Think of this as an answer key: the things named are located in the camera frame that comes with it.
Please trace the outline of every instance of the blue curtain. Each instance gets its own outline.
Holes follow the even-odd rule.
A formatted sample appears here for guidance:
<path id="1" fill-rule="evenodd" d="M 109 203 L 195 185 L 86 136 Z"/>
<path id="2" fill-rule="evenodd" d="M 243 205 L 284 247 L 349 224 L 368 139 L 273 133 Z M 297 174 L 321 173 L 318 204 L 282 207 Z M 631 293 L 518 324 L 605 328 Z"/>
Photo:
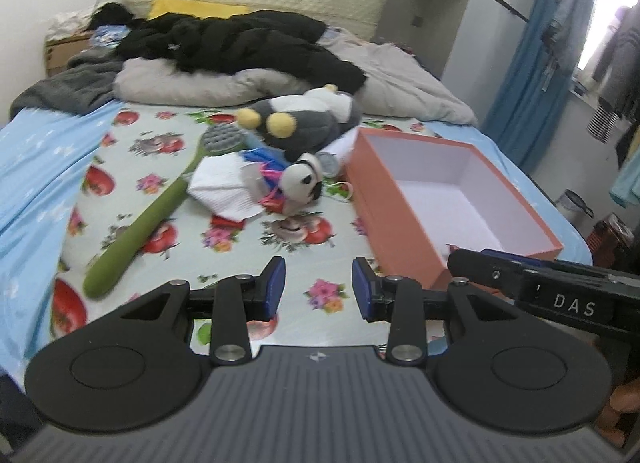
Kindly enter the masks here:
<path id="1" fill-rule="evenodd" d="M 536 0 L 511 66 L 482 126 L 482 132 L 526 173 L 532 172 L 545 154 L 571 88 L 571 74 L 556 71 L 546 91 L 543 90 L 549 55 L 541 37 L 557 8 L 557 0 Z M 585 25 L 582 35 L 587 30 Z"/>

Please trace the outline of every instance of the panda head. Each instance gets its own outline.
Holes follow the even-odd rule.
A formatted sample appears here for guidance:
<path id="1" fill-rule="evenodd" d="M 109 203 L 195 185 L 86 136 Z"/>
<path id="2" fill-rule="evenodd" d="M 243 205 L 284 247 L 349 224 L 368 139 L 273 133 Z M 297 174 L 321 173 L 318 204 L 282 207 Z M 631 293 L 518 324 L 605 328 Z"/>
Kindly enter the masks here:
<path id="1" fill-rule="evenodd" d="M 322 195 L 322 167 L 313 154 L 303 154 L 282 173 L 278 187 L 284 197 L 306 205 Z"/>

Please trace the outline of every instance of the window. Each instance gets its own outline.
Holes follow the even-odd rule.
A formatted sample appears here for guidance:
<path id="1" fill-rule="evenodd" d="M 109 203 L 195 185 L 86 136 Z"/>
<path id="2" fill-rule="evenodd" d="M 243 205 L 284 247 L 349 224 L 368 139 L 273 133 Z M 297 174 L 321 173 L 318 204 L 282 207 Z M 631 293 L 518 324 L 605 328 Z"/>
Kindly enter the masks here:
<path id="1" fill-rule="evenodd" d="M 591 25 L 587 33 L 587 41 L 578 63 L 578 69 L 583 70 L 589 59 L 596 52 L 596 49 L 604 39 L 609 25 L 616 16 L 616 11 L 621 6 L 629 6 L 630 8 L 636 4 L 638 0 L 596 0 Z"/>

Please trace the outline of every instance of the yellow pillow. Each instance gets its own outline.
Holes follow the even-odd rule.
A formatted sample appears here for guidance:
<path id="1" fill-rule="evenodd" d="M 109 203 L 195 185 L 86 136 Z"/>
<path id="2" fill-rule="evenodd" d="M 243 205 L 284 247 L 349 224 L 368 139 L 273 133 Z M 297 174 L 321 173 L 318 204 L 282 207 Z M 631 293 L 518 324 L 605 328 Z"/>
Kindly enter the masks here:
<path id="1" fill-rule="evenodd" d="M 230 6 L 201 0 L 155 0 L 147 19 L 150 20 L 165 13 L 182 13 L 198 18 L 229 18 L 232 15 L 244 15 L 250 11 L 247 6 Z"/>

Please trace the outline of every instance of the wooden nightstand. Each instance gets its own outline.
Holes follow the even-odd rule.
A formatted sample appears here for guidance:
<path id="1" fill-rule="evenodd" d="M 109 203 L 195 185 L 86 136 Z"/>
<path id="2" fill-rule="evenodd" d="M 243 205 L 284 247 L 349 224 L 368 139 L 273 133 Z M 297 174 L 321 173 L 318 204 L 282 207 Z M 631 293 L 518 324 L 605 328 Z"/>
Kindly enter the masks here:
<path id="1" fill-rule="evenodd" d="M 89 48 L 89 39 L 93 34 L 93 31 L 85 31 L 62 40 L 45 42 L 44 63 L 47 77 L 63 72 L 72 56 Z"/>

